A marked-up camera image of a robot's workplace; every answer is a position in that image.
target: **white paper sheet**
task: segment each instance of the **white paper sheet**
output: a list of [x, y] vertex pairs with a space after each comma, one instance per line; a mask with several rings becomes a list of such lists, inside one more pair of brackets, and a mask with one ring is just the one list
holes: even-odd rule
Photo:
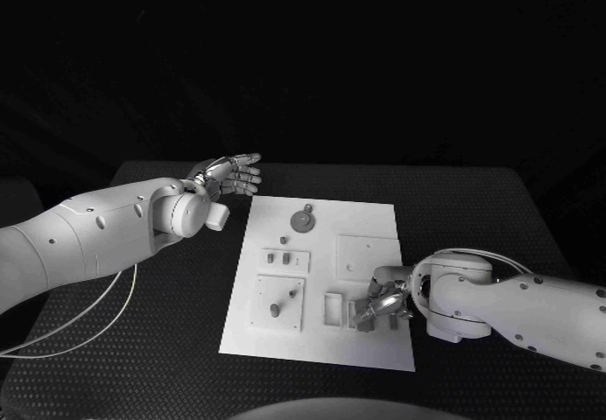
[[[313, 206], [315, 226], [310, 232], [300, 234], [289, 227], [289, 216], [302, 210], [305, 204]], [[389, 330], [389, 317], [375, 319], [373, 332], [347, 329], [347, 322], [340, 328], [323, 326], [324, 293], [341, 295], [341, 318], [347, 320], [347, 301], [363, 299], [369, 287], [369, 279], [367, 282], [343, 282], [337, 279], [339, 235], [398, 239], [393, 206], [321, 199], [252, 197], [219, 352], [414, 372], [408, 321], [398, 321], [396, 331]], [[279, 244], [279, 236], [287, 237], [285, 245]], [[288, 275], [268, 272], [261, 264], [264, 249], [308, 252], [308, 273]], [[365, 270], [370, 265], [373, 268], [386, 265], [372, 261], [372, 257], [363, 263], [367, 264]], [[392, 264], [399, 265], [401, 258]], [[258, 276], [305, 280], [298, 332], [282, 333], [251, 327], [251, 293]]]

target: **black table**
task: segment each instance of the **black table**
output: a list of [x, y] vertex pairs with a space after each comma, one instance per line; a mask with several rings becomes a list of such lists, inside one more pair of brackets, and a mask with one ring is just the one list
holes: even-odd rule
[[[111, 186], [181, 179], [194, 163], [125, 162]], [[405, 264], [438, 249], [474, 248], [572, 279], [512, 170], [256, 167], [261, 195], [393, 204]], [[1, 394], [8, 419], [225, 418], [323, 396], [401, 401], [477, 419], [606, 418], [606, 374], [517, 349], [496, 333], [458, 344], [434, 339], [418, 313], [409, 323], [416, 373], [219, 354], [249, 198], [229, 194], [220, 203], [230, 210], [223, 231], [203, 229], [138, 264], [135, 294], [109, 331], [72, 353], [14, 363]], [[85, 318], [21, 354], [67, 348], [102, 328], [126, 297], [132, 271]], [[54, 290], [30, 338], [82, 311], [111, 279]]]

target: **black background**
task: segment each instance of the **black background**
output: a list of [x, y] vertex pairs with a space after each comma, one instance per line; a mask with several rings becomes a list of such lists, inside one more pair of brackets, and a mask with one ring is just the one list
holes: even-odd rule
[[603, 278], [597, 6], [50, 3], [1, 19], [0, 176], [44, 208], [129, 159], [506, 166]]

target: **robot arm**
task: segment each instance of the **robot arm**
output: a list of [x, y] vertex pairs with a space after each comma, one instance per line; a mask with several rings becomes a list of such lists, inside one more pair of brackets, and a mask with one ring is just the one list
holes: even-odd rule
[[[414, 268], [378, 268], [380, 280], [370, 281], [370, 303], [356, 321], [390, 313], [406, 315], [411, 295], [432, 337], [458, 343], [461, 338], [486, 337], [493, 328], [515, 346], [606, 370], [606, 290], [532, 273], [493, 283], [490, 272], [483, 258], [454, 252], [431, 255]], [[395, 287], [383, 288], [372, 299], [372, 283], [389, 281]]]
[[220, 193], [252, 195], [261, 156], [209, 159], [186, 179], [157, 178], [86, 192], [0, 229], [0, 313], [54, 287], [132, 267], [206, 226], [220, 230]]

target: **robotic hand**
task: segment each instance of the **robotic hand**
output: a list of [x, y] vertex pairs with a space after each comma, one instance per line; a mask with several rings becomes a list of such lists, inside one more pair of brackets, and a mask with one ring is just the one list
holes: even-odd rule
[[[509, 263], [519, 275], [491, 281], [491, 265]], [[517, 347], [597, 371], [606, 369], [606, 290], [539, 276], [500, 255], [444, 249], [414, 267], [378, 267], [367, 307], [353, 321], [376, 316], [411, 318], [406, 297], [427, 318], [429, 336], [458, 343], [490, 335]]]
[[259, 154], [209, 159], [186, 179], [157, 178], [86, 192], [0, 228], [0, 313], [54, 287], [111, 276], [190, 238], [222, 230], [220, 194], [251, 196]]

